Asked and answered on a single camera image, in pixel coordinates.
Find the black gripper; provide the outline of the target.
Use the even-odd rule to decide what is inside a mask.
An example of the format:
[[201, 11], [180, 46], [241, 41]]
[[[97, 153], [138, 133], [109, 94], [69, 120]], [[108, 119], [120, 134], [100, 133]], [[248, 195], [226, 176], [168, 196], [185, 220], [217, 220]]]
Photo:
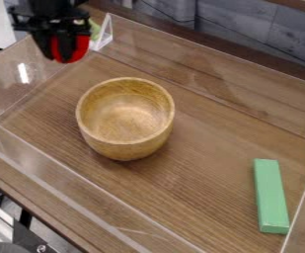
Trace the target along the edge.
[[86, 2], [88, 0], [19, 0], [17, 5], [9, 7], [14, 30], [33, 34], [47, 59], [53, 59], [51, 34], [59, 33], [57, 49], [63, 63], [74, 57], [74, 35], [90, 35], [90, 14], [81, 8]]

